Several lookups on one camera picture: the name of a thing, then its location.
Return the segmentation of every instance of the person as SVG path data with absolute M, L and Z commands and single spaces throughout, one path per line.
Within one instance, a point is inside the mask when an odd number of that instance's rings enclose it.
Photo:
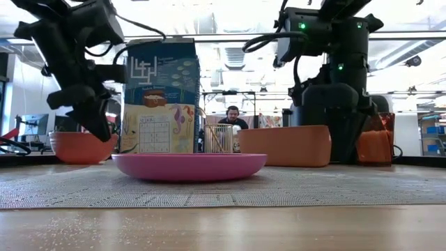
M 218 123 L 240 126 L 240 128 L 242 129 L 249 129 L 249 126 L 246 123 L 246 121 L 239 119 L 238 115 L 240 115 L 238 107 L 232 105 L 228 107 L 228 110 L 226 111 L 226 118 L 218 121 Z

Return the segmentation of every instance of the table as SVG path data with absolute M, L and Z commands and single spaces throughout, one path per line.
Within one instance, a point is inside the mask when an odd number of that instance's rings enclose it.
M 79 168 L 85 167 L 0 169 L 0 182 Z M 378 169 L 446 178 L 443 169 Z M 0 211 L 0 250 L 443 250 L 445 209 L 319 206 Z

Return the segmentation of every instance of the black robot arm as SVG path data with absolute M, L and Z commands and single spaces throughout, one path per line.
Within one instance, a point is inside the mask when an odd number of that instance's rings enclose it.
M 274 67 L 294 60 L 293 99 L 297 124 L 327 125 L 332 138 L 331 161 L 350 163 L 355 144 L 376 105 L 367 93 L 369 34 L 383 27 L 372 14 L 355 15 L 371 0 L 324 0 L 320 10 L 282 8 L 272 35 L 248 41 L 244 52 L 252 52 L 259 41 L 277 39 Z M 297 72 L 301 56 L 327 54 L 319 74 L 301 82 Z
M 127 82 L 126 68 L 117 64 L 117 58 L 130 46 L 117 53 L 112 65 L 96 65 L 93 60 L 85 59 L 85 53 L 103 56 L 113 45 L 124 43 L 116 17 L 157 32 L 163 39 L 166 36 L 157 29 L 119 16 L 111 0 L 80 0 L 81 4 L 73 7 L 64 0 L 12 2 L 38 19 L 32 24 L 20 22 L 14 36 L 35 43 L 45 60 L 43 73 L 53 75 L 60 86 L 60 91 L 48 95 L 49 107 L 72 107 L 73 110 L 67 113 L 69 117 L 98 139 L 109 140 L 111 135 L 105 110 L 111 94 L 103 82 Z M 100 55 L 86 49 L 105 42 L 110 44 L 109 49 Z

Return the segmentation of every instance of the orange bag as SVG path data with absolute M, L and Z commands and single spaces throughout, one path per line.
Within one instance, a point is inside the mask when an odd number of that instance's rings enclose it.
M 361 165 L 390 166 L 393 158 L 395 114 L 381 112 L 370 117 L 356 143 Z

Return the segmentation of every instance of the gray mat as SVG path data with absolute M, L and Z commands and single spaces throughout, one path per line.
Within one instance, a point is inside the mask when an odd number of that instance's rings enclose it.
M 446 180 L 358 168 L 265 168 L 241 181 L 149 183 L 113 167 L 0 183 L 0 208 L 446 204 Z

